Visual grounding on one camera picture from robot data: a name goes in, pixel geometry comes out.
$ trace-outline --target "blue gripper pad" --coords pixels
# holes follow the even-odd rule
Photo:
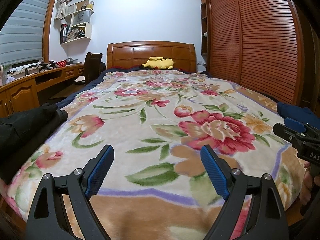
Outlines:
[[[114,156],[115,154],[112,146],[106,145],[95,159],[90,160],[95,161],[96,165],[87,179],[87,189],[84,194],[88,199],[97,195],[111,164],[113,163]]]
[[[227,186],[227,179],[222,170],[219,168],[219,165],[205,146],[201,148],[200,156],[202,164],[209,175],[214,189],[218,195],[222,196],[223,199],[226,200],[230,195],[230,192]]]
[[[284,119],[284,125],[298,133],[304,133],[306,131],[306,128],[302,123],[291,118]]]

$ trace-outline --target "bed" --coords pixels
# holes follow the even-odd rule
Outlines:
[[[223,205],[199,157],[209,144],[232,168],[270,173],[285,209],[299,194],[303,161],[272,126],[276,103],[240,85],[195,72],[193,44],[136,41],[109,44],[107,70],[60,103],[68,120],[0,192],[25,221],[45,173],[70,174],[105,144],[115,161],[90,200],[112,239],[202,240]],[[174,70],[139,69],[151,56],[171,57]],[[81,231],[64,198],[76,236]],[[247,216],[246,198],[231,239]]]

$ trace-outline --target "yellow plush toy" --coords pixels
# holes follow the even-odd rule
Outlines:
[[[154,69],[173,69],[173,60],[164,57],[150,57],[147,63],[142,65]]]

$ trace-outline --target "louvered wardrobe door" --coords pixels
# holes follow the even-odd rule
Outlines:
[[[210,74],[238,82],[239,20],[236,0],[209,0],[211,12]]]
[[[287,0],[238,0],[242,26],[240,84],[293,103],[298,53]]]

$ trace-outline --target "chair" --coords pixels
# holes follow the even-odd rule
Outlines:
[[[91,52],[87,53],[84,60],[84,80],[85,84],[89,84],[91,81],[97,79],[101,73],[100,63],[103,54],[93,54]]]

